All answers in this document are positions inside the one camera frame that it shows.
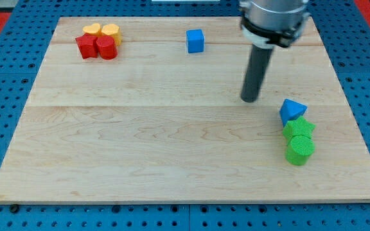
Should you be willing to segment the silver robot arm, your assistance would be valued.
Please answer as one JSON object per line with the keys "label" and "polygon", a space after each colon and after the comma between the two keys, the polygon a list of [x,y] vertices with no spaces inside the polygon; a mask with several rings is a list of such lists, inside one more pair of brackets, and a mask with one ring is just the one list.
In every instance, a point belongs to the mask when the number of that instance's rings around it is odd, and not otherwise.
{"label": "silver robot arm", "polygon": [[243,35],[261,49],[290,47],[303,33],[307,0],[240,0]]}

